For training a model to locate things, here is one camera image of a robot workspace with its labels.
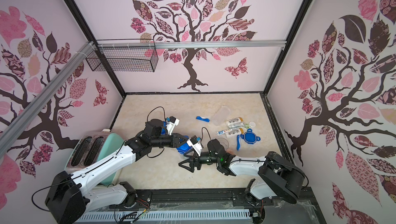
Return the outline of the white toothpaste tube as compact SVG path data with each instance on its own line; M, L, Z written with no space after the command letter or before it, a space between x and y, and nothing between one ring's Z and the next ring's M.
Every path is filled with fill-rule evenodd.
M242 128L242 126L227 128L227 129L225 129L225 130L218 131L216 134L217 134L217 136L221 136L221 135L226 134L226 132L228 132L230 129L235 129L235 128Z

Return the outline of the detached blue container lid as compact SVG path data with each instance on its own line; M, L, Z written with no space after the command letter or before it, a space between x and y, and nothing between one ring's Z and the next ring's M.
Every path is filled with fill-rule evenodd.
M261 137L257 136L251 128L247 129L246 132L240 135L241 139L243 139L247 144L255 144L258 141L261 141Z

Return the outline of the small white round cap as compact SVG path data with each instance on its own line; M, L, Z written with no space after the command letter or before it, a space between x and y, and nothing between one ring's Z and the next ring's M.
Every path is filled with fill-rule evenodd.
M250 127L250 128L256 127L256 123L253 122L253 121L249 122L249 127Z

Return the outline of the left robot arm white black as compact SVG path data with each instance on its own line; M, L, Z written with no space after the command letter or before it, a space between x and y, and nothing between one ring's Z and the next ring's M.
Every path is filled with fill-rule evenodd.
M57 174L45 199L45 205L56 223L72 224L91 209L121 204L128 196L124 185L99 191L96 196L92 196L91 191L118 170L148 155L154 147L179 148L187 144L189 138L174 133L174 127L174 123L165 126L159 119L148 121L144 130L107 157L72 174L66 171Z

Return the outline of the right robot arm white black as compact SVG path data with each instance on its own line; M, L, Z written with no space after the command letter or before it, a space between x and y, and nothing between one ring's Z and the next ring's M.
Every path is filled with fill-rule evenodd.
M254 198L279 197L288 203L297 203L306 175L278 153L270 151L264 157L243 158L227 152L217 139L209 141L207 148L201 153L184 154L186 159L178 163L179 167L194 172L202 165L215 165L225 176L253 176L247 193Z

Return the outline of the clear drinking glass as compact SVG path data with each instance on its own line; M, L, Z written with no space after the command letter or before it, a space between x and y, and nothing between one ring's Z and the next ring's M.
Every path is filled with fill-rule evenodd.
M226 152L230 152L230 151L231 151L231 150L230 150L230 144L229 144L229 142L228 142L227 139L225 139L225 138L219 138L218 141L219 141L219 143L224 147L224 149L225 149Z

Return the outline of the mint green silver toaster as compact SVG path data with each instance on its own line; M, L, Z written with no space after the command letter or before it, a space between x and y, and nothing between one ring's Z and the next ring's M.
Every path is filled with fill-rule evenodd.
M82 170L114 152L117 156L128 155L127 151L120 150L124 146L124 139L109 129L86 132L70 155L65 171L71 174Z

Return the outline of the back aluminium rail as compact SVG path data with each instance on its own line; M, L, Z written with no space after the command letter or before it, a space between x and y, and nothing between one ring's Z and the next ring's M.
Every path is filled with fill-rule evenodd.
M149 49L180 49L180 48L242 48L242 47L285 47L285 40L245 40L245 41L200 41L200 42L137 42L110 40L107 43L99 43L99 48L127 49L148 47Z

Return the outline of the aluminium rail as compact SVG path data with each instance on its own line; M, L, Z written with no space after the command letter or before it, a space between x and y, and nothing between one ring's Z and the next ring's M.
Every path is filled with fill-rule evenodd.
M11 145L25 131L27 126L36 118L43 107L56 94L58 89L67 81L67 78L79 66L79 64L87 58L87 56L95 50L94 42L90 41L84 44L78 52L76 52L71 61L68 62L62 70L56 74L52 80L44 87L42 92L27 105L21 115L17 116L1 135L1 156L6 154Z
M180 49L180 48L242 48L242 47L285 47L285 40L245 40L245 41L200 41L200 42L137 42L110 40L107 43L99 43L99 48L127 49L148 47L149 49Z

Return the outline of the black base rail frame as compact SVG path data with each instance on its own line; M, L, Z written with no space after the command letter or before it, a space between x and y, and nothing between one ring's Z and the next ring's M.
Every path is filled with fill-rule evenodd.
M311 188L302 191L296 204L279 197L255 200L244 188L136 190L126 204L99 207L90 212L247 209L250 220L193 220L117 224L324 224L325 218Z

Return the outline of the left aluminium rail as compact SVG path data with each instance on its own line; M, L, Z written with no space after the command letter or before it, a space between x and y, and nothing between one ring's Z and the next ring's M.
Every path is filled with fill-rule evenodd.
M87 58L87 56L95 50L94 42L90 41L84 44L78 52L76 52L71 61L68 62L62 70L56 74L52 80L44 87L42 92L27 105L21 115L17 116L1 135L1 156L6 154L11 145L25 131L27 126L36 118L43 107L56 94L58 89L67 81L67 78L79 66L79 64Z

